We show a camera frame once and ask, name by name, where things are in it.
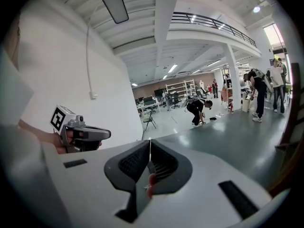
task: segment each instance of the white cable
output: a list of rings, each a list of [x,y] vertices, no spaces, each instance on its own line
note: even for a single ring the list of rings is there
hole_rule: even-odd
[[[89,69],[89,58],[88,58],[88,44],[89,44],[89,29],[90,29],[90,23],[91,23],[91,19],[92,17],[94,16],[98,6],[100,4],[98,4],[94,10],[94,12],[92,13],[91,17],[90,17],[90,20],[89,20],[89,23],[87,25],[87,31],[86,31],[86,45],[85,45],[85,57],[86,57],[86,71],[87,71],[87,77],[88,77],[88,80],[89,80],[89,86],[90,86],[90,92],[92,93],[92,85],[91,85],[91,77],[90,77],[90,69]]]

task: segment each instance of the red chair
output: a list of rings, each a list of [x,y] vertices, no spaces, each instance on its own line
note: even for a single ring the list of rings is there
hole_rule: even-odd
[[[227,91],[221,90],[219,92],[220,92],[220,95],[221,95],[222,104],[223,104],[223,102],[225,102],[227,108],[230,107],[230,112],[232,112],[233,111],[233,100],[227,98]]]

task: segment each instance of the metal railing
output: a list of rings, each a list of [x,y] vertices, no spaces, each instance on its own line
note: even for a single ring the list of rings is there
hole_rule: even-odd
[[[233,36],[236,36],[247,43],[256,46],[256,43],[253,39],[248,37],[247,35],[243,34],[241,31],[239,31],[236,28],[233,28],[232,26],[225,24],[221,21],[218,21],[216,19],[208,18],[202,15],[198,14],[192,14],[192,13],[183,13],[183,12],[174,12],[171,20],[171,24],[197,24],[197,25],[203,25],[206,27],[211,27],[214,29],[220,29],[224,32],[227,32]]]

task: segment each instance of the trash bin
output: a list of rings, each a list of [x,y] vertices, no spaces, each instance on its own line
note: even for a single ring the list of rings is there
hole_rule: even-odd
[[[249,106],[250,106],[250,100],[248,100],[248,99],[243,100],[242,111],[243,112],[248,112],[249,111]]]

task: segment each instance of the glass wall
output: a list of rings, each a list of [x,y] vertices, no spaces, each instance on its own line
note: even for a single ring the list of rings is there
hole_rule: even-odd
[[[272,50],[277,50],[285,47],[284,40],[276,24],[265,27],[264,31],[271,44]]]

